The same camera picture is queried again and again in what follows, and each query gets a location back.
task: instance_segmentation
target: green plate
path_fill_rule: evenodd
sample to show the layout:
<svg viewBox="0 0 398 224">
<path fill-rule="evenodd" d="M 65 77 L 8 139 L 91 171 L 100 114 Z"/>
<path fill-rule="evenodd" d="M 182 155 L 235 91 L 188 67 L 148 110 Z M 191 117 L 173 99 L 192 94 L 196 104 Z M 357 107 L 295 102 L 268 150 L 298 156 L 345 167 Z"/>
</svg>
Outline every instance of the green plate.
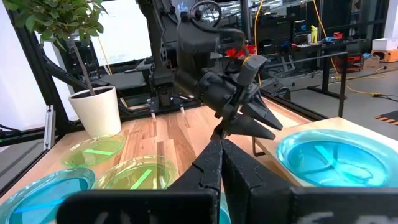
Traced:
<svg viewBox="0 0 398 224">
<path fill-rule="evenodd" d="M 174 182 L 177 170 L 163 156 L 142 156 L 111 168 L 99 178 L 94 189 L 166 189 Z"/>
<path fill-rule="evenodd" d="M 83 141 L 70 149 L 62 159 L 62 164 L 75 168 L 99 164 L 115 156 L 125 142 L 126 139 L 121 135 L 101 136 Z"/>
</svg>

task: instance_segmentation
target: black plastic part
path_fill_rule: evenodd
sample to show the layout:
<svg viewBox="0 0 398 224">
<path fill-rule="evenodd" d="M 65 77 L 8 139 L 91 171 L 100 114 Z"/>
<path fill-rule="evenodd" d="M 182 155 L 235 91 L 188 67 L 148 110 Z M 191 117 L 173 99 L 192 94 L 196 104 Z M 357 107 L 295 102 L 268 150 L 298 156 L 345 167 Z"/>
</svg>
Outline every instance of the black plastic part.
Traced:
<svg viewBox="0 0 398 224">
<path fill-rule="evenodd" d="M 241 72 L 238 76 L 238 84 L 240 84 L 241 86 L 249 86 L 266 61 L 267 59 L 261 55 L 250 56 L 243 63 Z"/>
<path fill-rule="evenodd" d="M 231 141 L 222 144 L 222 176 L 231 222 L 288 223 L 291 184 Z"/>
<path fill-rule="evenodd" d="M 397 221 L 397 188 L 294 187 L 291 191 L 291 223 Z"/>
<path fill-rule="evenodd" d="M 169 187 L 169 190 L 213 189 L 216 193 L 219 193 L 222 152 L 221 141 L 210 141 L 189 169 Z"/>
<path fill-rule="evenodd" d="M 89 190 L 64 201 L 58 224 L 218 223 L 210 190 Z"/>
<path fill-rule="evenodd" d="M 237 114 L 228 129 L 229 134 L 243 134 L 264 139 L 275 139 L 275 134 L 245 114 Z"/>
<path fill-rule="evenodd" d="M 241 112 L 272 128 L 278 130 L 283 128 L 283 125 L 261 99 L 260 93 L 253 96 L 249 103 L 245 103 L 241 108 Z"/>
</svg>

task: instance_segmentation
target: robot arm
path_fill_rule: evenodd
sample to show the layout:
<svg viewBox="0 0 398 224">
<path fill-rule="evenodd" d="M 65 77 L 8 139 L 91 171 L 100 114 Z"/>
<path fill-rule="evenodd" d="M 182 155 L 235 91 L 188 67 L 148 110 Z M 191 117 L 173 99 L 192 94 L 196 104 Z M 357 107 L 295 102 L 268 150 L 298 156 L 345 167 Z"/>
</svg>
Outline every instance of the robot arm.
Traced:
<svg viewBox="0 0 398 224">
<path fill-rule="evenodd" d="M 282 129 L 262 101 L 259 87 L 253 83 L 266 58 L 248 56 L 236 76 L 210 68 L 210 54 L 220 46 L 220 34 L 237 39 L 240 46 L 244 42 L 244 34 L 240 30 L 214 29 L 201 22 L 198 7 L 203 4 L 218 6 L 217 3 L 196 3 L 189 13 L 180 13 L 178 23 L 175 8 L 168 1 L 138 0 L 138 4 L 148 20 L 155 82 L 160 85 L 168 82 L 176 84 L 213 109 L 217 118 L 223 118 L 215 128 L 212 139 L 223 139 L 230 134 L 275 138 L 272 132 L 256 121 Z"/>
</svg>

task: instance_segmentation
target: white flower pot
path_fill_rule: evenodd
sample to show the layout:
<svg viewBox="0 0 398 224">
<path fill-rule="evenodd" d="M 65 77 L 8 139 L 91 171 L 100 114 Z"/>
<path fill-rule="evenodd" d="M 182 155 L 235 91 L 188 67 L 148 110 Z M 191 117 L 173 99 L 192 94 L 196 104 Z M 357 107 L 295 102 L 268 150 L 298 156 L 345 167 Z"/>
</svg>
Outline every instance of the white flower pot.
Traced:
<svg viewBox="0 0 398 224">
<path fill-rule="evenodd" d="M 69 96 L 69 102 L 90 137 L 117 134 L 121 130 L 118 98 L 114 86 L 94 88 L 95 96 L 89 90 Z"/>
</svg>

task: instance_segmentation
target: monitor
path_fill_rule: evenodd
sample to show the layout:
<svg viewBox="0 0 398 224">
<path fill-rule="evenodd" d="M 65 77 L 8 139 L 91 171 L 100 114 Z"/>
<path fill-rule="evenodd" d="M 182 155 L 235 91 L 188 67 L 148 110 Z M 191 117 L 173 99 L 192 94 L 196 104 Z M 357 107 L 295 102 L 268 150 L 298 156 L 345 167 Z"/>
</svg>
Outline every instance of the monitor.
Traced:
<svg viewBox="0 0 398 224">
<path fill-rule="evenodd" d="M 102 5 L 108 12 L 99 16 L 104 33 L 91 38 L 99 65 L 106 65 L 105 55 L 111 65 L 150 57 L 147 20 L 138 4 L 134 0 L 112 0 Z"/>
</svg>

